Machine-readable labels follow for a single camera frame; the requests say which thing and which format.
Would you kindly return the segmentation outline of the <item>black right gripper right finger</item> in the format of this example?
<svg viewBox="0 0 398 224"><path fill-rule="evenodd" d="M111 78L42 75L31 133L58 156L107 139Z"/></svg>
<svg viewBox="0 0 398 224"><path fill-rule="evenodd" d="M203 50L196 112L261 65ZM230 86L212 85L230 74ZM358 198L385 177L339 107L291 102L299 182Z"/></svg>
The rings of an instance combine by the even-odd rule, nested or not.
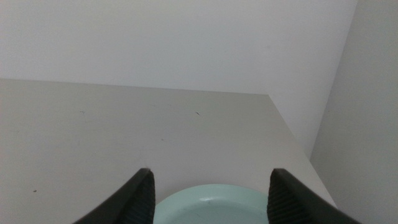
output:
<svg viewBox="0 0 398 224"><path fill-rule="evenodd" d="M270 224L360 224L285 169L271 173L267 217Z"/></svg>

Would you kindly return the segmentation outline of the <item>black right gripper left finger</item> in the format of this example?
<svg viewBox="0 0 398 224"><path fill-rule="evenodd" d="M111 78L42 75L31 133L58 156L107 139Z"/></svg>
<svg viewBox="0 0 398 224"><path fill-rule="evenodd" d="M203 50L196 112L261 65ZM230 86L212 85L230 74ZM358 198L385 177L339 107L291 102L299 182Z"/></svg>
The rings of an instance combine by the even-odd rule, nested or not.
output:
<svg viewBox="0 0 398 224"><path fill-rule="evenodd" d="M75 224L152 224L154 213L154 174L148 168L141 168L112 196Z"/></svg>

